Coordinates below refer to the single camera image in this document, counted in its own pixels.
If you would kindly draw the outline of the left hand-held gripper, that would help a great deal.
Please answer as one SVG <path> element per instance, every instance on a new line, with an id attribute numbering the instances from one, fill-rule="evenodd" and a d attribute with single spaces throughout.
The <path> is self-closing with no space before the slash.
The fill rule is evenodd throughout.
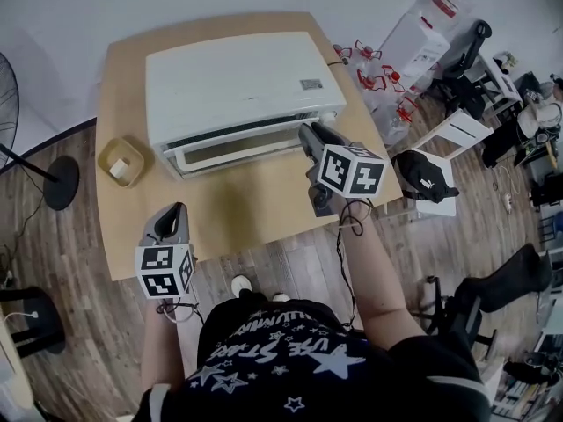
<path id="1" fill-rule="evenodd" d="M 189 293 L 194 273 L 187 207 L 162 208 L 145 224 L 135 248 L 135 273 L 147 299 L 179 298 Z"/>

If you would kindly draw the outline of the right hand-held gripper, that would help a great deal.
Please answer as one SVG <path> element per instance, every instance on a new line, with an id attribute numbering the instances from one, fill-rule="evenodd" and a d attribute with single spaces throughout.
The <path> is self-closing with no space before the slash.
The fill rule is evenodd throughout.
<path id="1" fill-rule="evenodd" d="M 345 199 L 373 199 L 380 194 L 385 175 L 385 160 L 368 149 L 350 145 L 333 128 L 313 122 L 302 124 L 298 137 L 304 154 L 313 162 L 306 172 L 311 186 L 308 191 L 317 217 L 335 215 L 333 196 Z M 318 139 L 325 144 L 319 148 Z"/>

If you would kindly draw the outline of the person's right forearm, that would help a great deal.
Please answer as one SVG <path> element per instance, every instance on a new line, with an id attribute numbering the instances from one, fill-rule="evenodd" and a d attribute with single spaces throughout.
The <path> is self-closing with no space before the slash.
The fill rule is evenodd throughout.
<path id="1" fill-rule="evenodd" d="M 341 239 L 351 285 L 369 342 L 389 350 L 397 343 L 425 334 L 406 308 L 399 276 L 386 252 L 370 209 L 359 200 L 333 198 L 343 218 Z"/>

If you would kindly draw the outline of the person's left forearm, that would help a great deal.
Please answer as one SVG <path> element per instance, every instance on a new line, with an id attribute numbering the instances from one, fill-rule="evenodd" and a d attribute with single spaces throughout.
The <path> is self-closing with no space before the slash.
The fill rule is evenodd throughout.
<path id="1" fill-rule="evenodd" d="M 147 301 L 141 363 L 143 391 L 157 384 L 179 389 L 186 379 L 176 324 L 159 314 L 157 306 L 156 300 Z"/>

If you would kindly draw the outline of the white toaster oven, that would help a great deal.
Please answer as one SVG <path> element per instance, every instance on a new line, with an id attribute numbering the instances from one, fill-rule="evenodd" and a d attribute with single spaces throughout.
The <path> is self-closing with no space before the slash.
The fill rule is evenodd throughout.
<path id="1" fill-rule="evenodd" d="M 149 144 L 166 170 L 176 148 L 201 148 L 298 123 L 331 126 L 347 101 L 307 32 L 255 33 L 148 55 Z"/>

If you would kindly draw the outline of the group of clear water bottles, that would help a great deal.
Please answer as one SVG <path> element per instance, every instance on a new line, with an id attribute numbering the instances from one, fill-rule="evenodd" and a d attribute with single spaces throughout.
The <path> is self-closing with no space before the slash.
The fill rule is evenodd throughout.
<path id="1" fill-rule="evenodd" d="M 404 79 L 380 50 L 362 44 L 333 44 L 333 49 L 362 95 L 382 142 L 387 148 L 401 142 L 410 131 L 418 106 Z"/>

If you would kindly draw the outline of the beige square tray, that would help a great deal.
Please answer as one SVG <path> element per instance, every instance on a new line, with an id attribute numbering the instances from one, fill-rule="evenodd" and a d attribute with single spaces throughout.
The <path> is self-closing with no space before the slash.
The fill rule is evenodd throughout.
<path id="1" fill-rule="evenodd" d="M 129 169 L 124 178 L 115 180 L 109 170 L 119 158 L 128 162 Z M 114 137 L 98 153 L 97 164 L 119 188 L 132 188 L 148 174 L 154 164 L 154 157 L 135 137 Z"/>

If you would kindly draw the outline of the person's left white shoe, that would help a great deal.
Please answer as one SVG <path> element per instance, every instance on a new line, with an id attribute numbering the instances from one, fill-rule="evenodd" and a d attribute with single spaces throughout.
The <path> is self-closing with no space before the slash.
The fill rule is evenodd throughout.
<path id="1" fill-rule="evenodd" d="M 239 274 L 232 279 L 230 288 L 236 298 L 247 297 L 253 292 L 252 283 L 242 274 Z"/>

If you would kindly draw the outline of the black waist bag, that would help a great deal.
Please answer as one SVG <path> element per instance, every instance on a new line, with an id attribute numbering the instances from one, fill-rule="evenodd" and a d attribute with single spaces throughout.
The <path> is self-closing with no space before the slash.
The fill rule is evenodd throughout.
<path id="1" fill-rule="evenodd" d="M 391 164 L 413 191 L 403 189 L 403 196 L 410 200 L 441 203 L 446 198 L 459 195 L 456 187 L 449 186 L 442 170 L 420 152 L 406 150 L 391 159 Z"/>

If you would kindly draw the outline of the black standing fan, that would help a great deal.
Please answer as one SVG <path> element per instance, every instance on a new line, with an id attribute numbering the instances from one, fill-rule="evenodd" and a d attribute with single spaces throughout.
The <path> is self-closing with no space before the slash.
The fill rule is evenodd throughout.
<path id="1" fill-rule="evenodd" d="M 20 113 L 18 81 L 7 58 L 0 53 L 0 169 L 8 161 L 43 178 L 41 193 L 46 205 L 62 211 L 75 199 L 80 181 L 77 161 L 59 156 L 46 170 L 29 163 L 13 151 Z"/>

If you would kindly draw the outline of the person's black trousers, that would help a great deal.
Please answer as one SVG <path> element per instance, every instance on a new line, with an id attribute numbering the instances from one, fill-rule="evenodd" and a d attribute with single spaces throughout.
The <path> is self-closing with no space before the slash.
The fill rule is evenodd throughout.
<path id="1" fill-rule="evenodd" d="M 249 309 L 277 308 L 287 305 L 290 302 L 290 298 L 287 302 L 273 302 L 272 298 L 273 297 L 268 299 L 261 292 L 252 292 L 252 294 L 247 297 L 237 298 L 237 302 Z"/>

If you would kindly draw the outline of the white wooden chair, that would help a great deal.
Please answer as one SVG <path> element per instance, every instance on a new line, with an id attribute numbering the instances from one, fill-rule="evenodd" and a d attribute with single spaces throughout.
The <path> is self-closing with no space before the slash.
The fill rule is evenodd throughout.
<path id="1" fill-rule="evenodd" d="M 422 136 L 417 142 L 402 149 L 399 153 L 406 150 L 422 153 L 431 163 L 437 165 L 442 170 L 446 183 L 449 186 L 456 187 L 453 178 L 452 160 L 465 153 L 468 149 L 475 147 L 492 132 L 493 130 L 490 127 L 486 127 L 464 111 L 457 110 L 426 135 Z M 429 153 L 422 149 L 425 144 L 436 138 L 448 141 L 454 144 L 456 148 L 445 156 Z M 403 189 L 413 191 L 413 188 L 405 182 L 398 171 L 394 168 L 393 170 L 397 173 L 399 183 L 401 184 L 401 192 Z M 396 202 L 384 204 L 379 217 L 391 218 L 402 215 L 414 218 L 420 218 L 423 215 L 454 217 L 457 215 L 456 198 L 446 198 L 441 203 L 435 204 L 431 201 L 410 200 L 405 198 L 402 193 L 402 197 L 396 200 Z"/>

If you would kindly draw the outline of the black office chair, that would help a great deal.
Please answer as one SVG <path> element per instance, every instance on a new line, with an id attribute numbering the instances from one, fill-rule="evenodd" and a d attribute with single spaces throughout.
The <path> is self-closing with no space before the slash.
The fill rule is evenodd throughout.
<path id="1" fill-rule="evenodd" d="M 526 295 L 543 293 L 552 284 L 552 277 L 550 256 L 541 255 L 532 244 L 526 244 L 494 273 L 464 279 L 452 296 L 442 294 L 437 276 L 428 276 L 426 282 L 435 291 L 434 312 L 414 316 L 429 321 L 428 334 L 455 332 L 465 336 L 470 346 L 476 343 L 485 346 L 485 359 L 489 360 L 498 331 L 488 337 L 479 333 L 483 315 L 503 309 Z"/>
<path id="2" fill-rule="evenodd" d="M 440 78 L 432 80 L 424 95 L 444 103 L 446 115 L 461 109 L 479 120 L 485 111 L 483 95 L 486 90 L 481 84 L 472 82 L 465 73 L 473 66 L 485 40 L 492 36 L 492 28 L 485 20 L 478 19 L 469 34 L 470 42 L 463 53 L 443 70 Z"/>

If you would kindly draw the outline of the person's black star-print shirt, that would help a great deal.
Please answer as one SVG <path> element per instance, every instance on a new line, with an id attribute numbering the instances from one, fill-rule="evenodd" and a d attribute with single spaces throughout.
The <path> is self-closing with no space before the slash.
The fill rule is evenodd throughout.
<path id="1" fill-rule="evenodd" d="M 146 391 L 134 422 L 489 422 L 486 389 L 457 336 L 390 349 L 295 302 L 253 306 L 200 336 L 196 371 Z"/>

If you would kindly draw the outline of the white desk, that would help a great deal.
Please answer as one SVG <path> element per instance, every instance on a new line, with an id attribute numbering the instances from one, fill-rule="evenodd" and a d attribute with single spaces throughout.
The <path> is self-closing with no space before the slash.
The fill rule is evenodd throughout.
<path id="1" fill-rule="evenodd" d="M 484 67 L 486 77 L 494 86 L 492 89 L 483 84 L 489 100 L 489 102 L 486 103 L 484 117 L 486 119 L 492 118 L 509 109 L 514 104 L 520 105 L 523 99 L 517 91 L 511 77 L 501 71 L 500 66 L 495 62 L 492 56 L 479 54 L 478 58 Z"/>

